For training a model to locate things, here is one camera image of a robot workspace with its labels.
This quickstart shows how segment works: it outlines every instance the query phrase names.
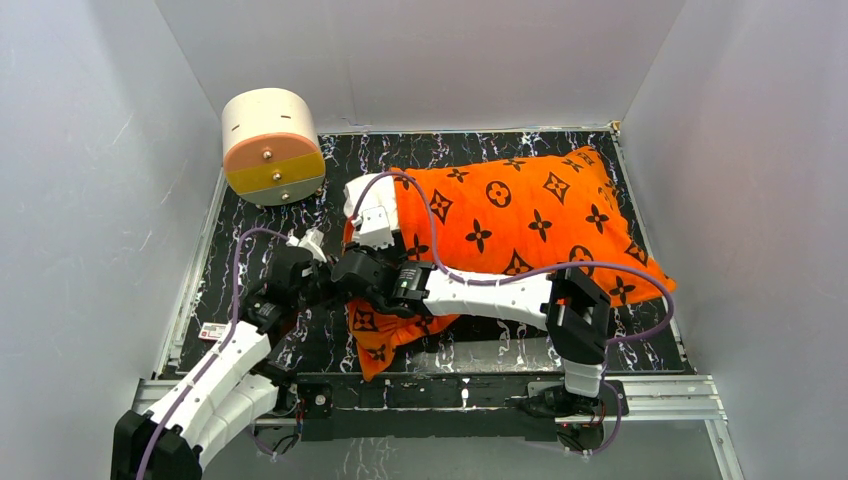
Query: yellow band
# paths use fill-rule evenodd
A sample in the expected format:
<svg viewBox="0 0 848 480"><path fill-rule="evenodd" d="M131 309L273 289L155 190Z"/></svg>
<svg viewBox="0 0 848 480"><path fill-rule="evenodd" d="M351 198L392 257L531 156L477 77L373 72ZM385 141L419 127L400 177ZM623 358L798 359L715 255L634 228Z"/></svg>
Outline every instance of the yellow band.
<svg viewBox="0 0 848 480"><path fill-rule="evenodd" d="M313 152L279 162L227 172L227 182L236 193L250 193L324 175L324 157Z"/></svg>

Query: marble pattern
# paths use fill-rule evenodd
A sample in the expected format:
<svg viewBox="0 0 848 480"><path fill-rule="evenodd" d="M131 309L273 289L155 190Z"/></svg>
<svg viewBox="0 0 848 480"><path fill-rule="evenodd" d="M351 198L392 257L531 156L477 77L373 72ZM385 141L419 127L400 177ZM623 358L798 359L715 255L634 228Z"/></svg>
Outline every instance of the marble pattern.
<svg viewBox="0 0 848 480"><path fill-rule="evenodd" d="M197 338L202 322L224 323L229 318L230 269L239 234L265 227L302 235L307 228L318 227L325 232L325 250L338 254L345 221L343 186L363 173L391 166L444 167L515 156L564 155L590 145L601 153L616 183L616 200L629 220L631 235L644 248L614 140L606 131L327 135L320 141L327 164L327 180L320 196L285 207L259 208L229 189L225 193L178 371L191 369L210 346ZM241 284L249 285L267 272L278 245L267 235L246 242L239 265ZM612 317L617 331L624 334L650 328L664 314L662 301L654 300L617 308ZM359 372L355 340L348 332L346 318L344 309L315 308L303 313L294 331L274 349L272 359L297 372ZM616 345L609 352L609 367L611 372L677 372L684 369L684 363L667 329L647 342ZM389 371L535 373L559 368L559 356L545 332L515 322L463 318L441 334L399 347Z"/></svg>

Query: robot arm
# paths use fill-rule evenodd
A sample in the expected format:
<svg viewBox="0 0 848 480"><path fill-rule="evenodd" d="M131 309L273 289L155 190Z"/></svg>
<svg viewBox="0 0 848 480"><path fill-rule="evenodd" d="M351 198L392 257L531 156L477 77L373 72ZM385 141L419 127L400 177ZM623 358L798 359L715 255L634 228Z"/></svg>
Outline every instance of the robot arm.
<svg viewBox="0 0 848 480"><path fill-rule="evenodd" d="M112 480L136 478L155 429L188 387L190 393L155 441L144 478L200 479L206 465L235 435L257 417L282 408L279 398L281 392L285 398L291 378L274 372L264 359L293 328L298 312L330 301L360 297L380 313L407 318L470 314L533 325L548 332L562 357L566 390L597 397L610 299L580 269L503 284L509 277L450 271L493 285L457 282L431 263L393 257L387 248L393 233L388 216L381 214L385 214L382 206L363 212L354 234L363 243L349 245L337 262L320 250L320 232L290 240L275 256L272 275L248 291L241 321L228 326L235 329L232 344L225 349L219 341L147 412L127 412L118 422Z"/></svg>

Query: white cylinder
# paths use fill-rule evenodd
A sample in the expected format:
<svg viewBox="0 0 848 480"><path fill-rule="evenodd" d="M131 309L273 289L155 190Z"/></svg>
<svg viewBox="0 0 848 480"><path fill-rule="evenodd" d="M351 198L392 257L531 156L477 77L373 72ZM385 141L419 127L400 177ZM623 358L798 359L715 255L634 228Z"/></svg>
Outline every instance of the white cylinder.
<svg viewBox="0 0 848 480"><path fill-rule="evenodd" d="M309 107L281 88L230 100L221 114L224 172L245 200L280 205L301 200L324 180L324 159Z"/></svg>

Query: pillow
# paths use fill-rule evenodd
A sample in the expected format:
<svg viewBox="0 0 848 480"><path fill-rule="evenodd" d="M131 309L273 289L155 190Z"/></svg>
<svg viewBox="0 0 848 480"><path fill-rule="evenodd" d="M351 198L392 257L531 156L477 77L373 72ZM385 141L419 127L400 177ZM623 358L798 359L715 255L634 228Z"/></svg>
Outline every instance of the pillow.
<svg viewBox="0 0 848 480"><path fill-rule="evenodd" d="M628 234L615 184L598 153L583 147L565 157L512 158L439 169L405 170L427 195L439 254L448 267L516 275L565 261L597 260L642 270L669 290L676 285ZM406 179L394 178L398 224L407 256L432 261L427 210ZM612 306L661 296L650 283L615 270L583 270ZM385 370L399 345L444 330L457 315L402 319L367 302L349 304L366 380Z"/></svg>

